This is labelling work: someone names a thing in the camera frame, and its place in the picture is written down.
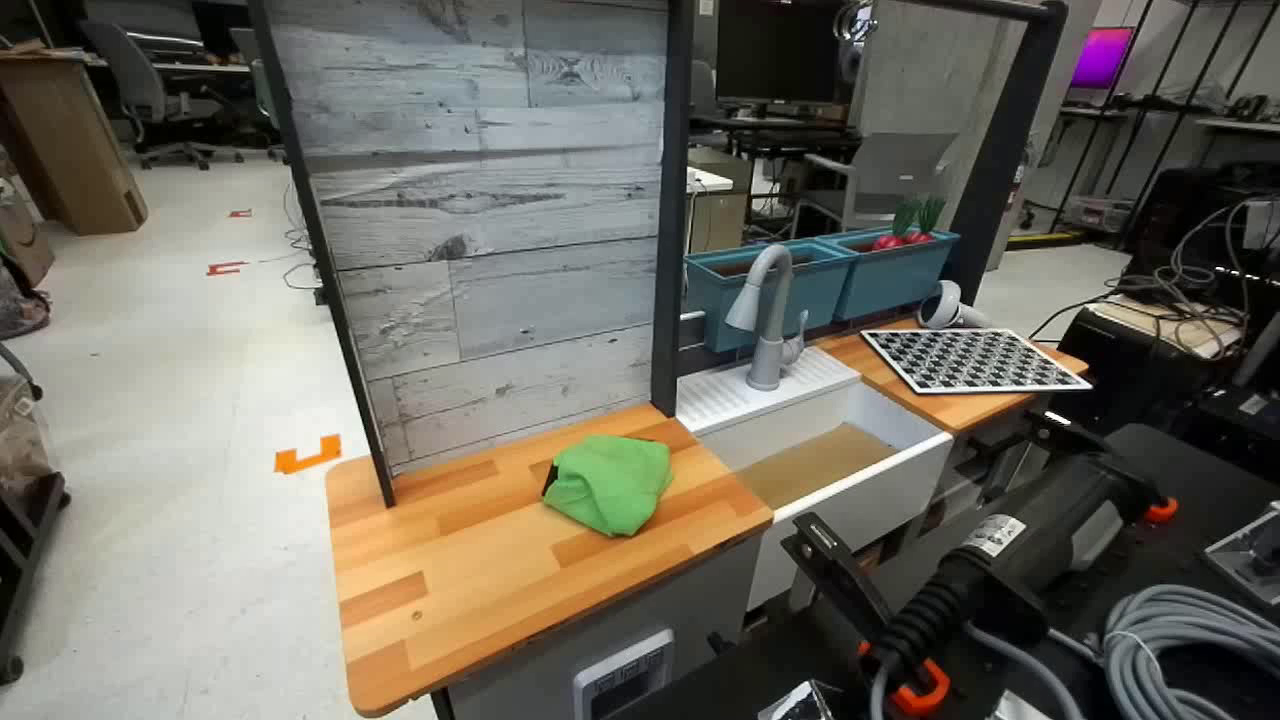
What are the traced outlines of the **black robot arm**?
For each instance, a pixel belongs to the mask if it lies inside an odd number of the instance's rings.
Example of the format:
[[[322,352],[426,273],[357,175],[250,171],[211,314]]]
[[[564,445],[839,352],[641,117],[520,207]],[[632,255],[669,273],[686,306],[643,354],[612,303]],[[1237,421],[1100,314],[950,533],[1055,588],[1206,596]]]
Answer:
[[[903,607],[889,607],[816,511],[794,520],[785,551],[865,637],[857,664],[868,672],[873,720],[883,707],[934,714],[951,690],[937,654],[969,622],[1012,649],[1038,642],[1047,630],[1046,588],[1092,568],[1133,525],[1180,511],[1108,436],[1046,416],[1038,441],[1053,452],[1047,476],[1000,495]]]

